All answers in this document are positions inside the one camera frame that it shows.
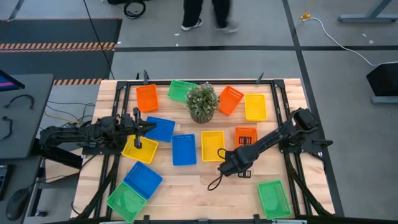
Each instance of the green basket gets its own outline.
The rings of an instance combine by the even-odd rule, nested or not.
[[[121,182],[106,203],[127,223],[132,223],[147,201]]]
[[[259,195],[267,219],[282,218],[292,214],[281,180],[260,183]]]
[[[167,96],[172,100],[186,102],[187,99],[185,95],[188,93],[188,90],[196,86],[197,84],[194,83],[172,80]]]

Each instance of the plant pot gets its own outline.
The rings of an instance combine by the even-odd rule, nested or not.
[[[191,114],[191,118],[192,118],[192,120],[194,122],[196,122],[198,124],[205,124],[205,123],[209,122],[213,118],[214,111],[211,114],[207,115],[207,116],[198,116],[198,115],[196,115],[195,113],[192,113],[192,112],[190,112],[190,114]]]

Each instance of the desk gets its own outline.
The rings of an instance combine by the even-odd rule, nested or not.
[[[300,79],[285,79],[284,81],[290,109],[306,108],[307,104]],[[101,82],[93,120],[111,115],[116,84],[116,81]],[[197,165],[173,166],[171,143],[159,142],[157,152],[149,167],[154,169],[164,179],[152,198],[148,200],[147,205],[138,214],[136,220],[142,220],[144,215],[150,215],[151,220],[250,219],[253,214],[260,214],[261,218],[265,218],[259,201],[257,185],[260,182],[276,179],[282,179],[286,194],[290,200],[284,158],[277,146],[260,155],[250,168],[252,171],[250,179],[240,179],[236,176],[225,177],[216,190],[207,191],[207,185],[219,176],[217,167],[220,162],[203,162],[201,160],[200,133],[202,131],[224,131],[225,146],[228,150],[232,150],[234,149],[234,128],[236,126],[257,128],[259,138],[278,127],[270,85],[232,86],[243,93],[265,94],[268,119],[264,122],[256,123],[246,121],[244,100],[242,100],[231,116],[225,116],[216,111],[213,119],[208,124],[196,124],[192,121],[183,103],[172,101],[167,97],[169,86],[157,86],[160,109],[151,113],[142,113],[142,118],[145,120],[147,116],[158,116],[171,119],[176,121],[174,134],[195,134]],[[224,87],[225,85],[215,85],[217,94],[220,94]],[[135,92],[135,86],[132,86],[127,113],[132,114],[133,107],[137,106]],[[280,93],[278,94],[279,104],[283,105],[282,97]],[[119,99],[119,105],[122,105],[122,103],[123,93]],[[333,204],[322,162],[308,154],[302,154],[301,160],[308,188],[318,201],[329,212],[333,213]],[[74,207],[78,212],[84,209],[98,189],[102,163],[103,156],[96,156],[81,171],[74,202]],[[121,156],[117,184],[123,180],[135,163],[134,159]],[[298,187],[296,189],[300,210],[304,213],[302,194]],[[104,202],[108,195],[109,192],[105,192],[102,201],[103,205],[101,206],[101,216],[105,216],[106,205]],[[112,219],[120,220],[121,217],[113,212]]]
[[[0,164],[10,164],[14,167],[4,199],[0,202],[0,214],[2,214],[0,215],[0,223],[2,224],[22,223],[24,221],[27,205],[21,218],[13,222],[6,218],[6,207],[16,190],[26,188],[36,180],[42,158],[41,156],[31,155],[30,151],[32,150],[53,82],[53,75],[13,75],[12,77],[23,83],[25,89],[0,93],[0,116],[8,116],[14,120],[12,136],[0,142]],[[33,111],[29,109],[30,100],[28,98],[17,99],[9,109],[2,107],[8,104],[13,97],[21,94],[30,94],[35,98]],[[7,132],[8,124],[1,124],[0,136]],[[20,159],[4,159],[10,157],[19,157]]]

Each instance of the orange striped tape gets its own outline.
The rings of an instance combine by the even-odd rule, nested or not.
[[[104,50],[112,50],[114,42],[102,42]],[[23,43],[23,44],[0,44],[0,50],[63,50],[66,49],[101,49],[98,42],[81,43]]]
[[[72,17],[48,17],[48,18],[18,18],[18,19],[11,19],[11,20],[7,20],[7,21],[34,21],[34,20],[88,20],[90,18],[88,17],[82,17],[82,18],[72,18]],[[92,18],[92,20],[100,20],[100,19],[123,19],[122,17],[97,17],[97,18]]]
[[[0,50],[0,53],[32,53],[32,52],[84,52],[99,51],[97,49],[49,49],[49,50]],[[104,48],[104,50],[114,51],[114,48]]]
[[[77,79],[64,79],[54,80],[54,85],[98,85],[104,78],[77,78]]]

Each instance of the computer monitor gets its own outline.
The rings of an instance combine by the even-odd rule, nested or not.
[[[0,70],[0,91],[21,90],[25,85]]]

